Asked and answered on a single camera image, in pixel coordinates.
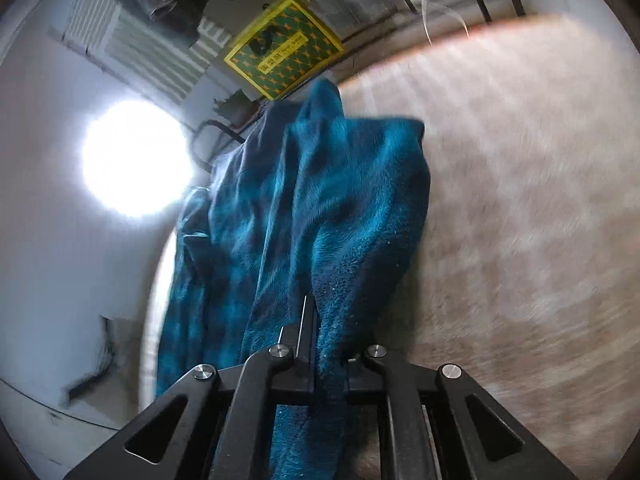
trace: white string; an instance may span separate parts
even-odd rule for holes
[[[427,40],[429,41],[429,44],[433,44],[433,43],[431,43],[431,37],[429,35],[429,28],[427,27],[427,5],[428,4],[429,4],[429,0],[420,0],[420,11],[422,12],[422,25],[424,26],[424,33],[427,35]],[[455,10],[449,9],[449,7],[446,7],[444,5],[437,4],[436,2],[431,2],[431,5],[439,7],[446,14],[450,14],[456,20],[458,20],[460,23],[462,23],[462,26],[465,27],[466,35],[467,36],[469,35],[469,30],[468,30],[468,28],[466,28],[465,20],[463,20],[462,16],[460,16]]]

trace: dark blue garment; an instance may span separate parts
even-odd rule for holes
[[[340,359],[369,333],[420,239],[430,176],[422,123],[345,118],[319,82],[303,105],[271,105],[260,127],[216,161],[210,189],[178,222],[158,393],[199,363],[240,364],[318,306],[318,394],[278,409],[273,478],[330,480],[344,444]]]

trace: silver screw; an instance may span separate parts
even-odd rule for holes
[[[367,354],[371,357],[384,357],[386,355],[386,348],[382,345],[371,345],[367,348]]]
[[[277,345],[273,345],[269,348],[269,353],[274,357],[286,357],[289,355],[289,347],[282,343],[278,343]]]
[[[462,375],[462,370],[457,365],[444,365],[442,367],[442,374],[447,379],[457,379]]]
[[[216,369],[211,365],[196,365],[191,369],[191,375],[199,381],[206,381],[216,373]]]

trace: teal fabric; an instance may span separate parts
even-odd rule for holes
[[[319,82],[302,105],[274,103],[214,165],[178,222],[158,393],[196,364],[240,364],[300,319],[320,317],[316,398],[276,415],[271,475],[330,480],[344,446],[341,360],[369,333],[420,239],[430,176],[422,123],[345,118]]]

